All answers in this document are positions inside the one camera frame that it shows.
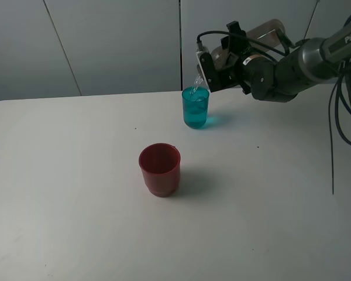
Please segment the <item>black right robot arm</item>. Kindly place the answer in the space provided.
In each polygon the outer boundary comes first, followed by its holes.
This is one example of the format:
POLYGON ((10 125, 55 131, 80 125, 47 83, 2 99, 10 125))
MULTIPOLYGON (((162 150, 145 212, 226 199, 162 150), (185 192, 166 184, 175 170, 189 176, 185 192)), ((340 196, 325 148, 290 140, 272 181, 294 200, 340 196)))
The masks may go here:
POLYGON ((284 48, 279 61, 254 47, 237 22, 229 24, 228 30, 221 40, 225 52, 222 66, 214 67, 216 83, 208 83, 211 91, 238 85, 256 100, 288 102, 351 65, 351 15, 340 31, 326 39, 292 43, 282 30, 276 29, 284 48))

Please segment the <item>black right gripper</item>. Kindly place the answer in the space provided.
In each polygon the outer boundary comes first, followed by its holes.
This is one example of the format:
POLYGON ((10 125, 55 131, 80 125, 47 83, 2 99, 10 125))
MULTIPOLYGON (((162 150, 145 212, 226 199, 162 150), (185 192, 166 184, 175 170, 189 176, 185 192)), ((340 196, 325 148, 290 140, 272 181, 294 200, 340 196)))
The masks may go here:
MULTIPOLYGON (((264 76, 265 69, 272 71, 277 60, 258 48, 247 48, 246 32, 240 28, 238 21, 226 27, 229 34, 221 39, 222 49, 228 51, 219 68, 221 89, 239 86, 245 94, 250 94, 254 77, 258 74, 264 76)), ((276 35, 284 55, 288 56, 290 49, 295 48, 294 43, 280 28, 276 29, 276 35)))

